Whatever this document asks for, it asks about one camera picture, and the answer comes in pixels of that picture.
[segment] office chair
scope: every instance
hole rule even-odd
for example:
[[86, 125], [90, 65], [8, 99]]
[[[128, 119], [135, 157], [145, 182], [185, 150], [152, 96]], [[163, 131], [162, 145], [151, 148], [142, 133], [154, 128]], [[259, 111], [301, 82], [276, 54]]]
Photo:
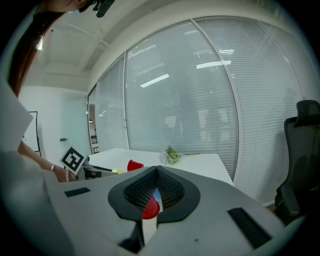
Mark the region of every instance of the office chair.
[[318, 197], [320, 181], [320, 104], [302, 100], [297, 117], [284, 121], [289, 151], [289, 170], [276, 190], [274, 213], [287, 225], [306, 215]]

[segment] human hand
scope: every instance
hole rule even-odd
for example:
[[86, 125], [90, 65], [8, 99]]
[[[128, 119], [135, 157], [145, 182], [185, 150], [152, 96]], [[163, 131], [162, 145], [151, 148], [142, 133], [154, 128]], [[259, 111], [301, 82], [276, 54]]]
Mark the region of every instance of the human hand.
[[[66, 169], [63, 169], [63, 168], [55, 165], [53, 168], [53, 172], [54, 172], [56, 178], [58, 179], [59, 183], [67, 182], [66, 181], [66, 172], [67, 172]], [[76, 176], [72, 172], [69, 171], [68, 175], [69, 175], [69, 182], [74, 182], [77, 180]]]

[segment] chair headrest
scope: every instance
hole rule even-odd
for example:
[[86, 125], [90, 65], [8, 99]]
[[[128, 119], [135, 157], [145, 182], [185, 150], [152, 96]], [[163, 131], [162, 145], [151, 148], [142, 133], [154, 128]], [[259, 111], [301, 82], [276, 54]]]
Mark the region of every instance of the chair headrest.
[[294, 127], [320, 125], [320, 104], [316, 100], [301, 100], [296, 104], [298, 116]]

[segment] red cup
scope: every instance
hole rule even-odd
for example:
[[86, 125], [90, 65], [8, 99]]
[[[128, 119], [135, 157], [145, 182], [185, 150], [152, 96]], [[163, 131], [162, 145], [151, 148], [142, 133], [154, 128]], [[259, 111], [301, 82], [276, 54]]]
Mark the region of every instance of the red cup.
[[134, 170], [136, 170], [136, 169], [140, 169], [140, 168], [142, 168], [142, 167], [144, 167], [144, 165], [143, 165], [142, 163], [139, 163], [139, 162], [135, 162], [135, 161], [133, 161], [133, 160], [130, 160], [130, 161], [128, 162], [127, 171], [128, 171], [128, 172], [131, 172], [131, 171], [134, 171]]
[[158, 215], [160, 212], [160, 206], [157, 203], [154, 196], [151, 197], [150, 201], [146, 205], [146, 208], [144, 209], [142, 213], [142, 218], [144, 220], [150, 220]]

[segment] whiteboard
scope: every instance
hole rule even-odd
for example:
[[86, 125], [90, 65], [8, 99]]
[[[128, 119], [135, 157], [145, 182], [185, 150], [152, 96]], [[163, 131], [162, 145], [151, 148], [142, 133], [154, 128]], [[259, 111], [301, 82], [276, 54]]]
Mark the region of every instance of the whiteboard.
[[33, 119], [25, 131], [24, 143], [27, 144], [33, 151], [40, 151], [38, 146], [38, 136], [37, 136], [37, 116], [38, 112], [29, 112]]

